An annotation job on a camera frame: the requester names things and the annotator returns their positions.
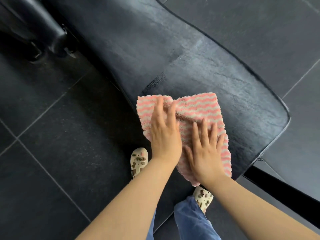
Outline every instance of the hand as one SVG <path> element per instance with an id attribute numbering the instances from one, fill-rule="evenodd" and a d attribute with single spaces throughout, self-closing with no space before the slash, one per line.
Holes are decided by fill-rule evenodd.
<path id="1" fill-rule="evenodd" d="M 151 149 L 153 158 L 168 160 L 177 165 L 182 152 L 179 122 L 176 121 L 176 102 L 174 101 L 164 119 L 163 97 L 157 98 L 151 117 Z"/>
<path id="2" fill-rule="evenodd" d="M 221 148 L 225 135 L 222 134 L 217 142 L 217 133 L 218 128 L 215 123 L 212 126 L 209 138 L 207 121 L 203 119 L 200 139 L 198 125 L 194 122 L 192 135 L 193 153 L 190 147 L 185 146 L 194 176 L 207 189 L 215 184 L 220 177 L 225 176 L 221 161 Z"/>

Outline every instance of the blue jeans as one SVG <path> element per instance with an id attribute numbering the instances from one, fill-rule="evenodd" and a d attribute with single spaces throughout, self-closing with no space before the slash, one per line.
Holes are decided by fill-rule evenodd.
<path id="1" fill-rule="evenodd" d="M 153 240 L 154 212 L 146 240 Z M 195 198 L 189 196 L 174 207 L 174 219 L 177 223 L 181 240 L 221 240 L 205 214 L 198 206 Z"/>

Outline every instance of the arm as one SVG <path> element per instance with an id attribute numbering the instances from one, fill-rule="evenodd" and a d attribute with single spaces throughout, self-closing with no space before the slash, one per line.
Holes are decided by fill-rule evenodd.
<path id="1" fill-rule="evenodd" d="M 163 98 L 158 98 L 151 119 L 151 135 L 152 160 L 76 240 L 146 239 L 161 193 L 182 152 L 175 103 L 165 121 Z"/>
<path id="2" fill-rule="evenodd" d="M 251 193 L 224 174 L 220 154 L 224 135 L 217 142 L 217 125 L 210 137 L 206 121 L 202 122 L 201 137 L 193 125 L 193 152 L 186 147 L 191 168 L 205 186 L 234 218 L 251 240 L 311 240 L 320 236 L 290 216 Z"/>

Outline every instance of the forearm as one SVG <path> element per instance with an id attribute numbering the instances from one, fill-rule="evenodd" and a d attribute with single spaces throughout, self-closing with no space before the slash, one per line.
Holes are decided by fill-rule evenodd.
<path id="1" fill-rule="evenodd" d="M 146 239 L 158 200 L 174 166 L 168 160 L 152 159 L 77 240 Z"/>
<path id="2" fill-rule="evenodd" d="M 320 239 L 320 236 L 229 177 L 208 189 L 251 240 Z"/>

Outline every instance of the pink and white striped towel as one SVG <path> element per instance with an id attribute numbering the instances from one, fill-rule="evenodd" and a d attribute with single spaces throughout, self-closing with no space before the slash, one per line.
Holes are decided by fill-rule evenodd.
<path id="1" fill-rule="evenodd" d="M 150 140 L 151 134 L 151 115 L 159 95 L 148 95 L 138 97 L 137 112 L 141 121 L 143 134 Z M 163 96 L 165 110 L 173 102 L 170 96 Z M 213 123 L 218 123 L 218 135 L 226 133 L 222 120 L 220 106 L 215 93 L 201 93 L 193 96 L 186 96 L 177 99 L 176 119 L 180 121 L 179 131 L 181 134 L 182 144 L 192 148 L 192 123 L 194 121 L 201 122 L 204 117 L 207 118 L 208 127 L 211 129 Z M 223 162 L 226 175 L 231 177 L 231 153 L 228 150 L 228 136 L 225 137 L 221 160 Z M 193 186 L 200 183 L 194 177 L 189 161 L 184 150 L 182 150 L 181 158 L 177 164 L 178 171 L 183 177 L 190 181 Z"/>

